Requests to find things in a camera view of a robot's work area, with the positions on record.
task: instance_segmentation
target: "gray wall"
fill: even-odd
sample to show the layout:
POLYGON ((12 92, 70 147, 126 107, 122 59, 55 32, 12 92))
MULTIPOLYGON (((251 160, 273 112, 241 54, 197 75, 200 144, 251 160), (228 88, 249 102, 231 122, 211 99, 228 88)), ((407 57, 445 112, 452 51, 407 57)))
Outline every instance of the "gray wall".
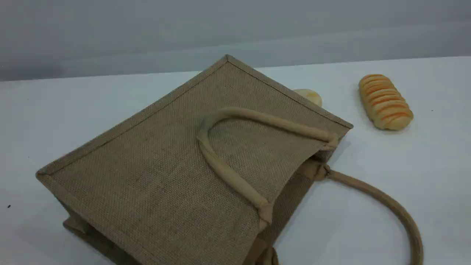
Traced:
POLYGON ((2 0, 3 80, 471 55, 470 0, 2 0))

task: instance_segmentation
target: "rope handle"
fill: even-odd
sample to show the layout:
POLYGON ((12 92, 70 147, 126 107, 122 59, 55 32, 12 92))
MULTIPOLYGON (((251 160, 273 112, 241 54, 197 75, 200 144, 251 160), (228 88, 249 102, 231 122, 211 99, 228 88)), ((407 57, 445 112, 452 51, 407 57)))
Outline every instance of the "rope handle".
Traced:
POLYGON ((260 216, 260 230, 265 229, 272 223, 273 203, 260 195, 249 183, 247 183, 236 171, 229 167, 219 158, 211 147, 208 138, 209 130, 219 121, 228 118, 250 119, 262 124, 284 129, 293 133, 311 137, 327 144, 321 150, 332 150, 338 144, 338 137, 335 133, 326 132, 321 129, 297 124, 272 115, 260 113, 246 108, 221 108, 210 113, 201 123, 196 138, 201 149, 201 153, 213 171, 231 188, 249 200, 257 209, 260 216))
POLYGON ((423 265, 423 244, 419 228, 414 222, 412 216, 407 212, 404 207, 402 207, 402 205, 400 205, 395 199, 393 199, 388 194, 382 192, 381 190, 373 187, 372 185, 366 182, 336 171, 330 171, 329 168, 327 168, 327 171, 329 172, 327 178, 342 183, 346 186, 352 187, 356 190, 359 190, 389 208, 391 212, 393 212, 394 215, 397 216, 399 221, 406 229, 410 245, 410 265, 423 265))

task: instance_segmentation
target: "burlap bag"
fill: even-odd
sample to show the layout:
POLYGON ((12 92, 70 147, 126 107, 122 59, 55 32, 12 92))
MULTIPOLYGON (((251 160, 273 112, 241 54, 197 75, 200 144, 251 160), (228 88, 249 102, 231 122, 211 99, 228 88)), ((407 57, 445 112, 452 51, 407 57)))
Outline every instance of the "burlap bag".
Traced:
POLYGON ((410 215, 325 164, 351 128, 225 56, 37 178, 70 214, 64 226, 117 265, 277 264, 273 242, 326 177, 389 207, 422 264, 410 215))

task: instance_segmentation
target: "beige handle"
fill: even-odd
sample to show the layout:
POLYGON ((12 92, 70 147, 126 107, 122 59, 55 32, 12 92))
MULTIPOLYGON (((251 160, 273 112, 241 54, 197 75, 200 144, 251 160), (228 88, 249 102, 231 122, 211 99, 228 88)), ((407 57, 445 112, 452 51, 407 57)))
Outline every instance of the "beige handle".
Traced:
POLYGON ((412 216, 407 212, 404 207, 402 207, 402 205, 400 205, 395 199, 391 198, 391 196, 389 196, 388 194, 356 178, 352 178, 336 171, 332 171, 330 174, 328 174, 327 177, 336 182, 342 183, 363 193, 366 193, 377 201, 379 201, 380 203, 382 203, 387 208, 389 208, 398 217, 399 221, 406 229, 411 249, 410 265, 423 264, 423 245, 422 239, 420 237, 419 228, 414 222, 412 216))
POLYGON ((227 118, 251 119, 266 125, 284 129, 293 133, 308 136, 327 144, 322 150, 331 150, 338 144, 338 137, 335 133, 326 132, 317 128, 296 124, 272 115, 263 114, 245 108, 222 108, 210 113, 202 122, 196 138, 199 141, 201 152, 214 170, 214 172, 224 180, 227 185, 236 190, 244 198, 249 200, 257 209, 260 216, 260 230, 263 230, 272 222, 273 203, 268 202, 261 196, 249 183, 247 183, 237 172, 229 167, 221 158, 219 158, 211 147, 208 138, 209 130, 219 121, 227 118))

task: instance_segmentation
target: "bread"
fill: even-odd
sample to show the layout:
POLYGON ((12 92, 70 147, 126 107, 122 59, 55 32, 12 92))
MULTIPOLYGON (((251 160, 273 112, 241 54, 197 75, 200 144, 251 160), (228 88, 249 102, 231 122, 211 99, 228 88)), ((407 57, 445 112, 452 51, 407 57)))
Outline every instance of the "bread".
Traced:
POLYGON ((307 98, 314 104, 318 105, 319 107, 322 107, 322 98, 317 94, 316 92, 310 90, 310 89, 295 89, 294 92, 300 94, 301 96, 307 98))
POLYGON ((402 130, 414 118, 406 100, 383 75, 365 75, 358 84, 368 117, 380 129, 402 130))

